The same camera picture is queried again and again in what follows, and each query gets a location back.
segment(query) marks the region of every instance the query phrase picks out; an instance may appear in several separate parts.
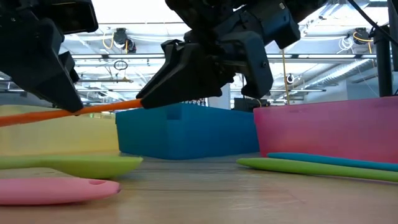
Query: orange stick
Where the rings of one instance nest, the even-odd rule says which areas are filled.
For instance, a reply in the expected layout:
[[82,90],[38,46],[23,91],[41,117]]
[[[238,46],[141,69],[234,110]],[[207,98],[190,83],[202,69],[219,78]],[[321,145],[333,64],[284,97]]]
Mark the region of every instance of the orange stick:
[[15,125],[15,124],[27,124],[38,121],[45,121],[48,119],[62,118],[66,116],[87,114],[87,113],[99,113],[103,111],[113,111],[113,110],[125,110],[131,108],[142,107],[140,100],[129,100],[117,103],[111,103],[108,105],[98,105],[85,107],[76,113],[71,113],[66,110],[57,111],[43,111],[43,112],[31,112],[24,114],[16,114],[10,116],[0,116],[0,127]]

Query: yellow plastic bin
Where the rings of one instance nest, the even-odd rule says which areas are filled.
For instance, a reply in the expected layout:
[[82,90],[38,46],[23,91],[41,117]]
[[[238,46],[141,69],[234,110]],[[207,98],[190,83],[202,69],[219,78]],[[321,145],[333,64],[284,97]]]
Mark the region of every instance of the yellow plastic bin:
[[[3,105],[0,116],[47,110]],[[114,116],[88,114],[0,128],[0,156],[118,151]]]

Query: pink plastic bin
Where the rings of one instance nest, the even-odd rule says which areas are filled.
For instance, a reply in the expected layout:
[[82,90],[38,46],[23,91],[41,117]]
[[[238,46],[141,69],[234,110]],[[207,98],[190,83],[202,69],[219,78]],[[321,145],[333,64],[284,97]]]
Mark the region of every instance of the pink plastic bin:
[[260,151],[398,163],[398,97],[254,110]]

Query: industrial ceiling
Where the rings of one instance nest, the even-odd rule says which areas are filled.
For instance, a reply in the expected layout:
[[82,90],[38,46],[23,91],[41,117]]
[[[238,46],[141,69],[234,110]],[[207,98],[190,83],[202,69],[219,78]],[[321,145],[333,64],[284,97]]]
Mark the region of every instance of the industrial ceiling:
[[[356,2],[379,25],[388,23],[386,1]],[[70,51],[75,58],[75,69],[82,80],[76,88],[86,103],[135,98],[164,62],[160,44],[168,39],[182,39],[189,28],[164,0],[145,0],[139,4],[129,0],[93,0],[93,4],[99,29],[94,33],[66,36],[61,49]],[[375,66],[373,43],[358,45],[353,41],[355,28],[364,27],[369,31],[371,26],[344,0],[330,1],[299,25],[302,39],[285,49],[286,72],[295,77],[289,86],[292,91],[320,90]],[[135,54],[125,54],[112,44],[117,28],[127,29],[128,37],[137,47]],[[272,88],[275,91],[266,98],[283,100],[280,92],[284,89],[282,51],[271,43],[266,46],[266,52],[275,79]],[[236,76],[231,85],[232,98],[241,96],[242,85],[241,77]],[[298,96],[304,94],[311,93],[296,92]]]

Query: ceiling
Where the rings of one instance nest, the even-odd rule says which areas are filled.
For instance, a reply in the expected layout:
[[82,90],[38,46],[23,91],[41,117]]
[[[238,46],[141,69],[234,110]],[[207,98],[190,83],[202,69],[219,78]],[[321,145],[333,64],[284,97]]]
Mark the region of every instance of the ceiling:
[[[385,1],[357,0],[357,2],[379,25],[388,22]],[[74,55],[75,70],[83,80],[87,80],[76,84],[76,88],[82,90],[81,97],[87,102],[105,103],[134,98],[164,62],[160,44],[169,39],[182,39],[189,28],[166,6],[164,0],[139,1],[139,4],[133,6],[129,0],[93,0],[93,4],[99,29],[94,33],[66,36],[61,49],[62,52],[68,50]],[[292,89],[306,82],[313,82],[339,64],[352,63],[352,60],[345,58],[345,54],[370,54],[369,46],[370,49],[374,48],[372,42],[370,45],[356,45],[352,41],[352,36],[345,39],[347,34],[352,34],[357,27],[366,27],[368,30],[371,28],[355,10],[347,4],[334,4],[328,7],[326,14],[322,14],[324,19],[319,20],[320,13],[325,12],[325,8],[322,8],[300,22],[302,39],[285,49],[285,54],[288,56],[285,64],[286,73],[296,78],[295,83],[290,86]],[[114,45],[109,47],[112,33],[116,28],[122,27],[127,29],[129,38],[136,43],[136,54],[125,55],[123,49]],[[271,43],[266,46],[266,52],[270,54],[270,66],[275,79],[272,88],[284,88],[281,49],[275,43]],[[100,54],[118,55],[113,58],[103,58]],[[300,57],[289,59],[293,54]],[[125,61],[127,69],[121,71],[115,69],[114,63],[117,60]],[[123,78],[123,82],[111,81]],[[241,77],[235,77],[234,80],[231,85],[231,97],[240,96],[239,90],[243,85]],[[100,93],[90,92],[90,89],[123,91]],[[273,93],[268,97],[280,98],[280,93]]]

